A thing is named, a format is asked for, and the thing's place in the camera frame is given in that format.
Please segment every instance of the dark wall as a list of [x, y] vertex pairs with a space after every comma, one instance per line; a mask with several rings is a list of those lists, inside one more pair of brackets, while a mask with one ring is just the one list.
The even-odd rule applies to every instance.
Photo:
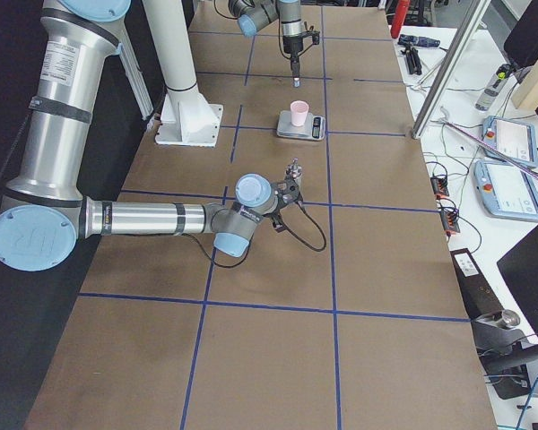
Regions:
[[[35, 95], [46, 42], [40, 2], [0, 1], [0, 169]], [[157, 102], [162, 77], [141, 2], [133, 1], [126, 26]], [[114, 200], [145, 124], [118, 57], [101, 77], [78, 187], [94, 199]], [[1, 184], [17, 176], [25, 136]], [[21, 428], [48, 370], [99, 239], [80, 241], [65, 262], [28, 273], [0, 263], [0, 429]]]

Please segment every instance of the cup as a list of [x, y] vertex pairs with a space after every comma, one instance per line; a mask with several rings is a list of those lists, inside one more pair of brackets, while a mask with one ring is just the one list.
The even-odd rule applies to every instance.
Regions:
[[296, 127], [305, 125], [308, 114], [308, 103], [302, 100], [295, 100], [291, 103], [291, 123]]

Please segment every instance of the red object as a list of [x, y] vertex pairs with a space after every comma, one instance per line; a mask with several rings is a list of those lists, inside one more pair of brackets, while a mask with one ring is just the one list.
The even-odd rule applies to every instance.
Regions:
[[393, 24], [391, 26], [391, 37], [393, 39], [398, 38], [398, 35], [401, 34], [401, 28], [403, 27], [404, 18], [406, 17], [406, 13], [409, 12], [410, 5], [411, 0], [399, 0], [398, 5], [396, 6]]

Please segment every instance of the blue cap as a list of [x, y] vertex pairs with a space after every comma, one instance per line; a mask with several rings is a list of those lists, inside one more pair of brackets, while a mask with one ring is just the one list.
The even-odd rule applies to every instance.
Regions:
[[237, 24], [239, 24], [239, 28], [243, 32], [243, 36], [245, 36], [246, 38], [252, 38], [257, 34], [257, 26], [255, 25], [255, 22], [251, 19], [251, 17], [249, 17], [248, 15], [239, 16]]
[[249, 246], [249, 241], [233, 233], [218, 233], [215, 235], [213, 246], [227, 255], [240, 257]]
[[249, 208], [256, 208], [271, 198], [271, 184], [256, 173], [242, 176], [235, 185], [235, 196], [239, 203]]
[[67, 9], [88, 21], [112, 22], [122, 18], [131, 0], [59, 0]]
[[43, 271], [74, 249], [76, 232], [62, 212], [25, 205], [0, 214], [0, 261], [20, 271]]

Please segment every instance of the plastic bottle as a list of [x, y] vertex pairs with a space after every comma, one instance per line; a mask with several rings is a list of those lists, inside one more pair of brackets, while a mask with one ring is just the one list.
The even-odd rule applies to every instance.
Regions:
[[481, 96], [478, 98], [478, 101], [476, 101], [474, 107], [482, 112], [486, 112], [494, 102], [494, 99], [502, 91], [504, 84], [506, 84], [506, 81], [508, 80], [510, 74], [512, 74], [513, 70], [514, 69], [510, 64], [504, 64], [499, 67], [499, 69], [492, 75], [492, 78], [488, 82], [488, 85], [482, 92]]

